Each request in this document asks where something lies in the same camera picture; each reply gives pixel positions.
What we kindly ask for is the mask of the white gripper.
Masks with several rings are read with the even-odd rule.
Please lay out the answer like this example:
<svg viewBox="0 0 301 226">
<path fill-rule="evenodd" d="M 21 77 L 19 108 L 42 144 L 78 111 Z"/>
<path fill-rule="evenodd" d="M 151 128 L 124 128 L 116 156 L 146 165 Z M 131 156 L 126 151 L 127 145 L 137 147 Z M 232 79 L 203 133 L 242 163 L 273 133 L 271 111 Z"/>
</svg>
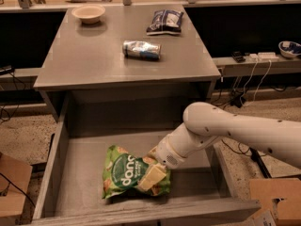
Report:
<svg viewBox="0 0 301 226">
<path fill-rule="evenodd" d="M 156 158 L 158 162 L 169 169 L 176 169 L 187 158 L 187 140 L 180 136 L 167 135 L 156 146 L 148 151 L 147 156 Z M 138 183 L 138 188 L 148 191 L 166 177 L 166 167 L 160 164 L 150 165 L 145 175 Z"/>
</svg>

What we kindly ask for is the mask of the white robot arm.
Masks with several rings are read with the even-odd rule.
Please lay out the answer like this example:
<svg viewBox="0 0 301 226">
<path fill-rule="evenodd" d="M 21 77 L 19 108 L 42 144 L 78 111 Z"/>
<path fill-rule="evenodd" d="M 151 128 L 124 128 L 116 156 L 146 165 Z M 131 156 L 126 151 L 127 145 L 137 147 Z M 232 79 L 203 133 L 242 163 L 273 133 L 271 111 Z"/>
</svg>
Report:
<svg viewBox="0 0 301 226">
<path fill-rule="evenodd" d="M 186 158 L 220 138 L 228 137 L 267 153 L 292 166 L 301 166 L 301 122 L 231 114 L 214 105 L 198 102 L 183 112 L 182 124 L 167 134 L 150 154 L 158 163 L 138 183 L 147 191 L 166 178 Z"/>
</svg>

